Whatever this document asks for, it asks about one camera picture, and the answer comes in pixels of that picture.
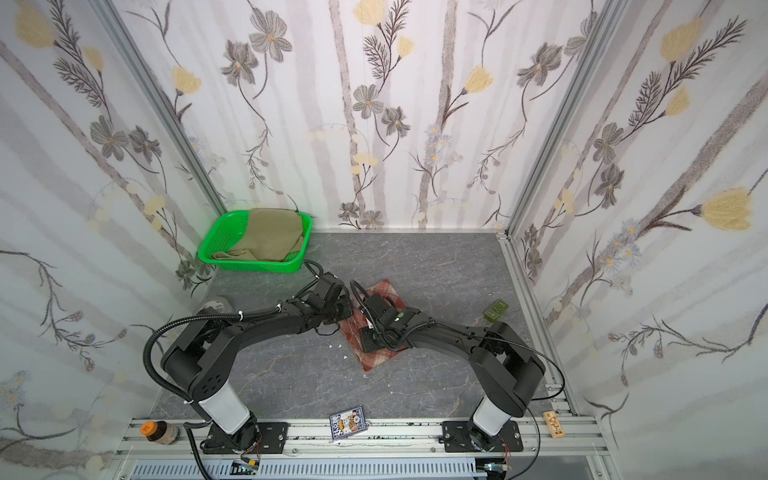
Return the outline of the red plaid skirt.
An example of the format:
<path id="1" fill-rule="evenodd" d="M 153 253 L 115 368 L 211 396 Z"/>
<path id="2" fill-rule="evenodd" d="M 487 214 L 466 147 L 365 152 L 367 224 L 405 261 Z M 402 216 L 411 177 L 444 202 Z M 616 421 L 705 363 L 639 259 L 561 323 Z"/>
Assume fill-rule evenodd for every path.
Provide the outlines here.
<path id="1" fill-rule="evenodd" d="M 405 308 L 404 301 L 400 298 L 397 291 L 388 279 L 381 280 L 376 285 L 369 288 L 367 292 L 369 294 L 379 294 L 388 300 L 392 300 L 399 310 Z M 388 361 L 389 359 L 395 357 L 396 353 L 387 350 L 386 348 L 379 349 L 374 352 L 365 352 L 363 350 L 360 331 L 368 329 L 369 325 L 368 321 L 364 318 L 363 314 L 359 310 L 355 300 L 352 300 L 352 313 L 353 315 L 351 317 L 340 323 L 340 331 L 343 333 L 348 345 L 352 349 L 353 354 L 357 358 L 363 370 L 365 372 L 369 372 L 377 366 Z"/>

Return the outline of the olive khaki skirt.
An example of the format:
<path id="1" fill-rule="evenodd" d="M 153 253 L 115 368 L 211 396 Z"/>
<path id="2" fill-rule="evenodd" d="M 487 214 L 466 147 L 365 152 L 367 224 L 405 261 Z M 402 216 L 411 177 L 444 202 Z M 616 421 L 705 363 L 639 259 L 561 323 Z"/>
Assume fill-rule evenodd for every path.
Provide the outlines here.
<path id="1" fill-rule="evenodd" d="M 303 221 L 295 212 L 281 209 L 251 209 L 241 238 L 230 248 L 219 248 L 216 260 L 282 262 L 303 245 Z"/>

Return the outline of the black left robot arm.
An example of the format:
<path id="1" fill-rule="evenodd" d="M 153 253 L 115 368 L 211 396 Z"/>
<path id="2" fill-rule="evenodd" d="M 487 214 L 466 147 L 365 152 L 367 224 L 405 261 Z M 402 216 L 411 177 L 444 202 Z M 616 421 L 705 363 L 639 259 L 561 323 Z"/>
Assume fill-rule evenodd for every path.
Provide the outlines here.
<path id="1" fill-rule="evenodd" d="M 314 280 L 274 307 L 245 313 L 205 308 L 160 327 L 145 343 L 142 363 L 149 377 L 209 420 L 212 432 L 222 435 L 233 451 L 244 451 L 261 439 L 255 415 L 230 382 L 240 352 L 352 316 L 345 283 L 316 262 L 305 265 Z"/>

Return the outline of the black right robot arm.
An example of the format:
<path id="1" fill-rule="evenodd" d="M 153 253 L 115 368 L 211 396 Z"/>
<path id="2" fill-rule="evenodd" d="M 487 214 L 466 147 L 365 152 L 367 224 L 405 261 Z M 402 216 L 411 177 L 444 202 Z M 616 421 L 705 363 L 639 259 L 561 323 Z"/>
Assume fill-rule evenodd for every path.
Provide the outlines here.
<path id="1" fill-rule="evenodd" d="M 484 392 L 467 424 L 478 450 L 499 440 L 506 424 L 525 416 L 551 360 L 528 346 L 507 324 L 462 326 L 411 307 L 398 308 L 380 294 L 351 283 L 352 296 L 370 327 L 360 333 L 365 350 L 400 353 L 428 349 L 468 362 Z"/>

